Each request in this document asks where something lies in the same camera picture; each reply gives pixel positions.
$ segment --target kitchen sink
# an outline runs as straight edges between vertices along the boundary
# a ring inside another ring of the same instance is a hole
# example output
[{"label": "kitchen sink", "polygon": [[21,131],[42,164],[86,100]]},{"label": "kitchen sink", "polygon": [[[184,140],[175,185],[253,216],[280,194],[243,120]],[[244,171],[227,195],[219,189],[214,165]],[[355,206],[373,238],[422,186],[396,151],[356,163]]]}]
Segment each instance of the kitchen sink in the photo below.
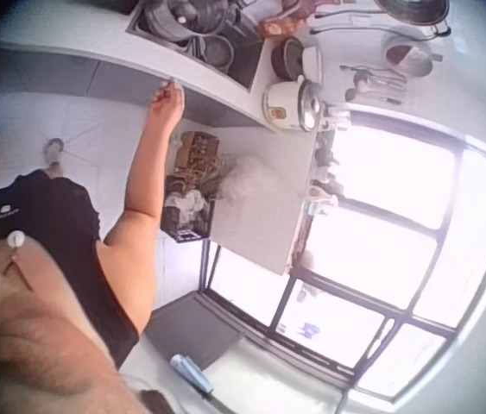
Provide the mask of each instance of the kitchen sink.
[{"label": "kitchen sink", "polygon": [[233,61],[226,71],[220,71],[213,66],[207,65],[201,58],[197,57],[191,41],[165,41],[154,35],[148,27],[145,16],[142,13],[142,5],[135,12],[134,18],[126,32],[182,53],[187,58],[198,61],[200,64],[231,78],[244,88],[250,90],[262,54],[263,40],[255,31],[254,23],[243,13],[239,13],[239,15],[241,17],[239,22],[236,24],[227,23],[224,29],[218,34],[227,39],[235,51]]}]

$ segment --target button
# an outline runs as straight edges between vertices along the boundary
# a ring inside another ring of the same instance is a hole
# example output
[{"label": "button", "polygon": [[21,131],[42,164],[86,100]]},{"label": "button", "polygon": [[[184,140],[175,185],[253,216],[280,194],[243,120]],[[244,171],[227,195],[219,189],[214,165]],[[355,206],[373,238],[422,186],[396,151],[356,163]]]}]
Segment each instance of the button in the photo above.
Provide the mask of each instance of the button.
[{"label": "button", "polygon": [[26,241],[26,235],[20,230],[15,230],[7,237],[7,244],[11,248],[19,248]]}]

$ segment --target hand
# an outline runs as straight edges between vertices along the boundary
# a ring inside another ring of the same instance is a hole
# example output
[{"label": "hand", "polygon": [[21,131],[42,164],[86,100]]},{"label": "hand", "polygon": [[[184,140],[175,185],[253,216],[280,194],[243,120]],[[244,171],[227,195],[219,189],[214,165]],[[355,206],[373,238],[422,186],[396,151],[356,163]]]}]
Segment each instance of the hand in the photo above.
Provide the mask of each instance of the hand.
[{"label": "hand", "polygon": [[148,107],[148,126],[170,133],[180,121],[184,108],[185,93],[181,85],[168,80],[156,90]]}]

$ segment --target pot lid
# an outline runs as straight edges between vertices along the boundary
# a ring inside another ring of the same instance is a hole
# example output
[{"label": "pot lid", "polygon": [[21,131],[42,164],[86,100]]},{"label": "pot lid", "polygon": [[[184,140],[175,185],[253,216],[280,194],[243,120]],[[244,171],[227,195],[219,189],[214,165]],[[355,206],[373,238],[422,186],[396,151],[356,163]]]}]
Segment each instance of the pot lid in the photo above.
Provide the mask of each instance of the pot lid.
[{"label": "pot lid", "polygon": [[416,26],[442,22],[450,9],[449,0],[375,0],[394,19]]},{"label": "pot lid", "polygon": [[302,68],[302,53],[304,52],[304,46],[302,43],[294,37],[289,37],[283,47],[283,62],[285,63],[285,69],[287,70],[288,77],[292,80],[298,79],[298,77],[304,73]]},{"label": "pot lid", "polygon": [[298,118],[300,126],[306,132],[314,130],[321,115],[321,96],[319,84],[304,80],[298,94]]}]

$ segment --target logo on shirt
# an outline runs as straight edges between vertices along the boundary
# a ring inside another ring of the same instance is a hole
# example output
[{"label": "logo on shirt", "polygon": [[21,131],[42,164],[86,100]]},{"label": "logo on shirt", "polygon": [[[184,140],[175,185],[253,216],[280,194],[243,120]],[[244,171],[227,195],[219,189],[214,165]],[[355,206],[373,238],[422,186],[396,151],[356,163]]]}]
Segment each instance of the logo on shirt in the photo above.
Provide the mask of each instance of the logo on shirt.
[{"label": "logo on shirt", "polygon": [[12,209],[12,206],[10,204],[5,204],[5,205],[1,206],[0,218],[12,216],[13,214],[16,214],[18,211],[20,211],[20,210],[19,209]]}]

